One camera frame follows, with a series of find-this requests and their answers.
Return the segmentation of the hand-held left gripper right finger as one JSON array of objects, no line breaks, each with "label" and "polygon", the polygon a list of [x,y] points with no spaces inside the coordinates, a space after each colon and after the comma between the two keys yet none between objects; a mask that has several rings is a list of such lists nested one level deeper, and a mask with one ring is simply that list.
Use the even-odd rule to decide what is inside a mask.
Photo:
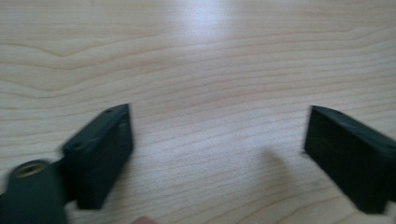
[{"label": "hand-held left gripper right finger", "polygon": [[396,202],[396,141],[352,117],[311,107],[304,152],[363,213]]}]

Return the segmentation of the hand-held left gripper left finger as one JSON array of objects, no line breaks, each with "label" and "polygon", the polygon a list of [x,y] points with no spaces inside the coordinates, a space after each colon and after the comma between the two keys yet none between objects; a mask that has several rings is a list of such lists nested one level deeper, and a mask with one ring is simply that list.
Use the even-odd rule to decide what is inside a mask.
[{"label": "hand-held left gripper left finger", "polygon": [[63,146],[61,171],[68,199],[84,210],[99,210],[134,149],[130,107],[110,107]]}]

